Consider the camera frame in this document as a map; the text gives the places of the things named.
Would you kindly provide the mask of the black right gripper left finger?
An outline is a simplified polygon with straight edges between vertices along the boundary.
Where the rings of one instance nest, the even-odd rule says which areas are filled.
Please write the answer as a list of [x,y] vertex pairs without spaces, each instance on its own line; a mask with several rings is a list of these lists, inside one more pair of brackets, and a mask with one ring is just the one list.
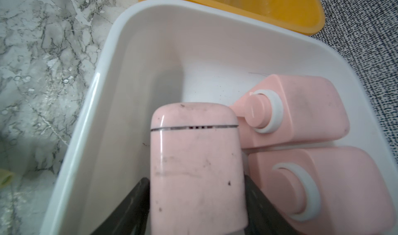
[[142,178],[93,235],[143,235],[150,209],[150,180]]

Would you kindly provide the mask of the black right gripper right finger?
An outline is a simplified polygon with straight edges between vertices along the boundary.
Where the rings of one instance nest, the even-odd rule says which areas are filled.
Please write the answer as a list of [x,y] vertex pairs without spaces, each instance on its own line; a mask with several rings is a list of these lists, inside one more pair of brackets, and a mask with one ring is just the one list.
[[245,179],[245,195],[248,213],[246,235],[298,235],[296,231],[276,210],[263,192],[248,176]]

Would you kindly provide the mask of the pink sharpener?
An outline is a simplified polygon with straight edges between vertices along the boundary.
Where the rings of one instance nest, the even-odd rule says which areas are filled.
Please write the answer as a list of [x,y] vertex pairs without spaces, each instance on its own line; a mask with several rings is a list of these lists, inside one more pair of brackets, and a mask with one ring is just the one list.
[[306,235],[380,235],[396,211],[374,160],[355,147],[253,153],[249,175],[271,204]]
[[238,120],[225,105],[158,108],[150,129],[154,235],[230,235],[248,225]]
[[242,149],[334,141],[350,130],[337,89],[323,77],[270,75],[231,109]]

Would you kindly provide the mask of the white plastic storage box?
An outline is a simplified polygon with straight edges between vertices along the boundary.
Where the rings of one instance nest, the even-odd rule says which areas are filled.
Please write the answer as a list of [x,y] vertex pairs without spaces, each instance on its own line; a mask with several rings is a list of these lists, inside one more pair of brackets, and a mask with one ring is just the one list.
[[321,76],[350,121],[336,142],[368,152],[398,200],[398,166],[363,85],[327,44],[182,0],[146,0],[114,22],[40,233],[88,235],[148,177],[150,122],[174,102],[233,104],[271,74]]

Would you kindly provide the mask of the yellow plastic storage box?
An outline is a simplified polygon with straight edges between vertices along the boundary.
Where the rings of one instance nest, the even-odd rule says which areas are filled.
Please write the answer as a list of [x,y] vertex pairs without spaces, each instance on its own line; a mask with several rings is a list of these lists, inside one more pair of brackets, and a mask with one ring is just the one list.
[[185,1],[239,14],[308,36],[318,33],[325,25],[325,14],[320,0]]

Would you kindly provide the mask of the green sharpener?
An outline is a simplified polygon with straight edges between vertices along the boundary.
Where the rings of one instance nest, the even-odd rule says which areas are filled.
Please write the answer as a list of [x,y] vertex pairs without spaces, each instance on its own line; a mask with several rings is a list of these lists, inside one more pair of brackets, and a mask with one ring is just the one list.
[[0,169],[0,188],[4,188],[11,184],[15,174],[6,169]]

